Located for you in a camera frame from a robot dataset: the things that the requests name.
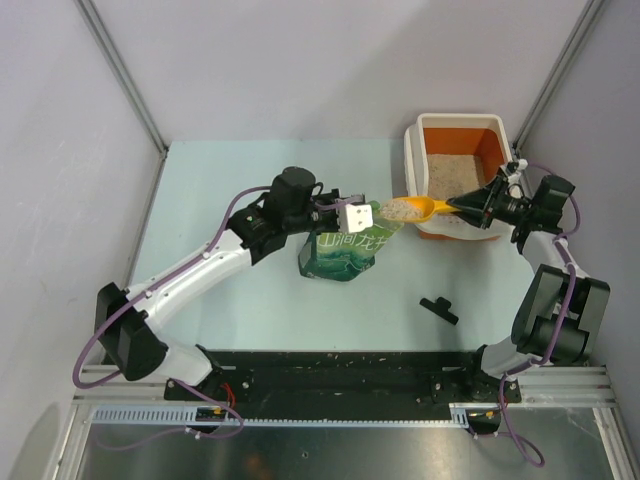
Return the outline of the green litter bag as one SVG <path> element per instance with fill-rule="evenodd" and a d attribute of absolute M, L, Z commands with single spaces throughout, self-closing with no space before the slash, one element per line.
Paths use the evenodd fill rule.
<path fill-rule="evenodd" d="M 379 214 L 377 201 L 372 207 L 371 227 L 358 233 L 310 233 L 298 254 L 301 276 L 349 282 L 375 265 L 376 254 L 404 224 Z"/>

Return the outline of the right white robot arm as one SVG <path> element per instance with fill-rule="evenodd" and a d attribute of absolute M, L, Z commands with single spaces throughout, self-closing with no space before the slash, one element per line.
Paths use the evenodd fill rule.
<path fill-rule="evenodd" d="M 609 285 L 589 276 L 571 255 L 560 226 L 574 186 L 550 174 L 531 197 L 516 197 L 505 173 L 479 190 L 448 200 L 461 220 L 479 229 L 494 222 L 512 228 L 511 241 L 535 270 L 510 335 L 480 352 L 480 366 L 461 376 L 463 393 L 484 401 L 497 378 L 516 378 L 545 365 L 574 366 L 591 355 L 610 296 Z"/>

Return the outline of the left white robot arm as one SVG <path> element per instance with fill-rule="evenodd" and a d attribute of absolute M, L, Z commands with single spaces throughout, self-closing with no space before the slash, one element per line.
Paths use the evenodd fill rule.
<path fill-rule="evenodd" d="M 287 167 L 252 191 L 256 200 L 242 209 L 230 205 L 214 238 L 176 265 L 137 285 L 109 283 L 98 292 L 95 334 L 126 380 L 159 374 L 184 382 L 199 399 L 214 397 L 221 376 L 213 359 L 201 346 L 171 339 L 166 325 L 222 280 L 282 249 L 289 237 L 340 226 L 339 190 L 325 190 L 304 168 Z"/>

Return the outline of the black bag clip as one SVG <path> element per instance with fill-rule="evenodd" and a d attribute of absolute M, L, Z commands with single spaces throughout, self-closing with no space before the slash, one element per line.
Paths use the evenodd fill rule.
<path fill-rule="evenodd" d="M 451 311 L 451 302 L 444 297 L 438 297 L 434 301 L 422 298 L 419 305 L 453 326 L 459 322 L 459 317 Z"/>

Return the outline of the orange plastic scoop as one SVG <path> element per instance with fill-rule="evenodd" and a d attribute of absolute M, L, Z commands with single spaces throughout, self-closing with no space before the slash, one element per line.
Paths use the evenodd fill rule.
<path fill-rule="evenodd" d="M 393 198 L 380 208 L 379 214 L 390 221 L 417 224 L 424 223 L 435 215 L 456 211 L 456 207 L 445 201 L 426 196 L 410 196 Z"/>

